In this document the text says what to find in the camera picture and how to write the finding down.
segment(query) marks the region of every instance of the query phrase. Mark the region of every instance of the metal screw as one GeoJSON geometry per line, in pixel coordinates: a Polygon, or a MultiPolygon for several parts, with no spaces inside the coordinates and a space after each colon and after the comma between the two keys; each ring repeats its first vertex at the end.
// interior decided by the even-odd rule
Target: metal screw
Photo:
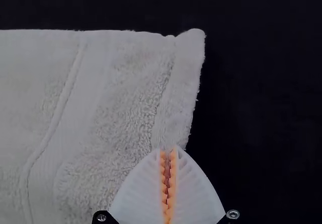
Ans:
{"type": "Polygon", "coordinates": [[[239,213],[238,210],[230,210],[230,211],[227,212],[226,216],[227,216],[228,219],[236,220],[240,216],[240,213],[239,213]]]}
{"type": "Polygon", "coordinates": [[[97,217],[96,217],[97,220],[99,221],[106,221],[106,216],[105,215],[102,215],[102,214],[99,214],[97,217]]]}

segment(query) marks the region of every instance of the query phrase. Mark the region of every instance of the towel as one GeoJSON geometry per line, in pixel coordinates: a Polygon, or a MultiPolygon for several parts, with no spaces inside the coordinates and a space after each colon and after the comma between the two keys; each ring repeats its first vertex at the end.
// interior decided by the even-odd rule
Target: towel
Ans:
{"type": "Polygon", "coordinates": [[[184,148],[204,37],[0,31],[0,223],[91,223],[152,149],[184,148]]]}

